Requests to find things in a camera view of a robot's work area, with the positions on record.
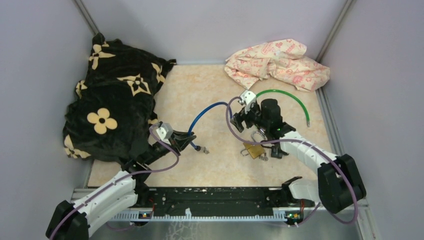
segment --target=black pillow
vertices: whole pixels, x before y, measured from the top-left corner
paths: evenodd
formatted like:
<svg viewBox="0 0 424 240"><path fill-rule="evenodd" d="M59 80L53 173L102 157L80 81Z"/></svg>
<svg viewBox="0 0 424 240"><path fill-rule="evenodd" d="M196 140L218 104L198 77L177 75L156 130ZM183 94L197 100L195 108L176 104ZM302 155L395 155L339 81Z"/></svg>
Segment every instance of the black pillow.
<svg viewBox="0 0 424 240"><path fill-rule="evenodd" d="M147 51L92 39L88 71L76 85L76 101L67 108L63 128L66 154L73 158L118 161L128 159L134 141L149 137L158 121L154 95L177 64Z"/></svg>

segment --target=blue hose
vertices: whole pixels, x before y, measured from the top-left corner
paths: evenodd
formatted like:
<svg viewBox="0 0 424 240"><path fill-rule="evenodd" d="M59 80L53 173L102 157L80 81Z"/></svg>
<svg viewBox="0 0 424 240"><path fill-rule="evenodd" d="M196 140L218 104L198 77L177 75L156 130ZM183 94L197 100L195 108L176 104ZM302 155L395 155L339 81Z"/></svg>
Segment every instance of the blue hose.
<svg viewBox="0 0 424 240"><path fill-rule="evenodd" d="M198 120L210 109L218 106L218 105L225 105L227 106L228 104L226 102L223 101L219 101L219 102L215 102L214 104L208 106L207 108L205 108L203 111L201 111L201 113L199 113L199 115L197 115L197 117L193 120L193 122L190 125L190 128L188 129L188 135L190 136L192 134L193 128L195 127L196 123L198 122ZM229 109L229 115L232 118L233 117L233 113L231 111L231 108ZM196 144L194 144L193 142L190 142L190 145L194 148L197 149L199 148L199 146L197 146Z"/></svg>

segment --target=pink cloth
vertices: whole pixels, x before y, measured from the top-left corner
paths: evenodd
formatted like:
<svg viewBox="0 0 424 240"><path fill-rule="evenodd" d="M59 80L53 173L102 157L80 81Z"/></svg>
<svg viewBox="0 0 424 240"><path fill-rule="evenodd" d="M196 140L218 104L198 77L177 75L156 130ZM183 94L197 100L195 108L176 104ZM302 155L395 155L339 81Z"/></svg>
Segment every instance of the pink cloth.
<svg viewBox="0 0 424 240"><path fill-rule="evenodd" d="M225 72L245 89L258 80L277 80L313 92L330 79L330 68L304 56L307 47L293 39L272 41L234 53Z"/></svg>

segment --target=green hose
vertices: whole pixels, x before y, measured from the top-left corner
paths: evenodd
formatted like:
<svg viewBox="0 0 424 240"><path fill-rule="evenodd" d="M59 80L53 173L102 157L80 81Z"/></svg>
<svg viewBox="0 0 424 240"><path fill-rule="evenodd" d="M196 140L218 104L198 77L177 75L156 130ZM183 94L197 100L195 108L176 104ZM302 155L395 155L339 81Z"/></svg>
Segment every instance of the green hose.
<svg viewBox="0 0 424 240"><path fill-rule="evenodd" d="M278 89L268 89L268 90L264 90L264 91L261 91L260 93L256 94L256 97L259 97L262 94L266 94L266 93L280 93L280 94L285 94L285 95L291 97L292 99L296 100L296 102L298 102L300 104L300 106L303 108L303 111L305 112L306 125L307 125L307 127L309 128L311 126L311 123L309 121L308 110L306 110L305 105L295 95L293 95L293 94L291 94L289 92L286 92L286 91L278 90Z"/></svg>

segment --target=table surface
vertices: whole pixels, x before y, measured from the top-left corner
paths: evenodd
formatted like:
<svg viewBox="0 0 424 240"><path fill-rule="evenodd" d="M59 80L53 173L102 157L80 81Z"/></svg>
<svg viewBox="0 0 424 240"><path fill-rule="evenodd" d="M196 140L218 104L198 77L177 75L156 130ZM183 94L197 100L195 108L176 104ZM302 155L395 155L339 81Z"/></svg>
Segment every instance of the table surface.
<svg viewBox="0 0 424 240"><path fill-rule="evenodd" d="M267 89L279 89L298 97L306 106L310 127L301 106L291 97L280 93L266 93L257 101L266 98L278 100L283 121L324 150L330 151L330 143L315 92L295 90L292 85L270 78L259 81L250 89L259 93ZM176 131L186 132L193 119L207 106L216 102L228 102L239 96L244 88L232 80L225 72L224 65L176 65L166 78L160 92L155 96L155 112L159 120L170 123ZM241 109L234 102L233 112ZM294 156L283 159L271 158L267 149L268 161L241 156L243 144L228 130L225 122L225 106L220 105L208 111L193 129L197 138L194 143L206 146L209 154L195 151L188 146L181 152L179 163L172 169L152 173L145 182L149 187L271 187L292 177L302 176L316 179L316 175ZM254 127L240 134L252 140ZM163 169L172 165L176 157L169 153L149 167ZM95 160L88 180L88 187L99 187L110 180L120 166L115 162Z"/></svg>

